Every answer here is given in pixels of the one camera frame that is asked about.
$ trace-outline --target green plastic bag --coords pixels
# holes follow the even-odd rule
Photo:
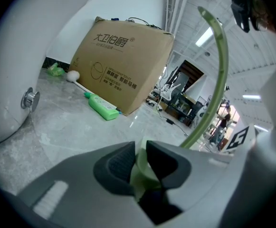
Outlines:
[[[146,142],[151,138],[143,137],[136,145],[136,162],[130,175],[130,185],[138,202],[147,190],[161,189],[161,183],[147,161]]]
[[[52,76],[60,76],[65,73],[65,71],[61,67],[57,66],[58,64],[54,63],[51,67],[48,68],[47,72]]]

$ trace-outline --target green bottle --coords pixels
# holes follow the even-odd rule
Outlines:
[[[112,107],[112,105],[99,97],[98,95],[90,92],[84,93],[85,97],[89,99],[89,105],[96,110],[105,120],[113,120],[117,118],[119,112]]]

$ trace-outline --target green hose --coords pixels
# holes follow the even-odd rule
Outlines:
[[[220,102],[223,97],[225,84],[228,77],[228,42],[225,32],[218,20],[210,12],[208,12],[203,7],[198,7],[198,10],[201,16],[207,21],[207,23],[213,31],[219,53],[219,73],[215,91],[211,99],[211,102],[208,106],[208,109],[204,114],[202,120],[198,124],[198,126],[195,128],[195,130],[180,145],[180,147],[182,148],[190,148],[206,131],[218,107],[220,106]]]

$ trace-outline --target gray floor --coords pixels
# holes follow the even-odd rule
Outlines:
[[[37,90],[40,102],[22,127],[0,143],[0,186],[13,194],[72,155],[143,137],[179,145],[185,136],[144,103],[129,116],[106,121],[89,105],[83,90],[42,69]],[[178,122],[190,134],[191,130]]]

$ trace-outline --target person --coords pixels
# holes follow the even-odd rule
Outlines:
[[[212,136],[210,143],[216,143],[219,137],[220,132],[227,126],[227,122],[231,119],[231,108],[227,108],[227,114],[225,116],[219,116],[218,118],[221,120],[220,125],[216,128],[214,135]]]

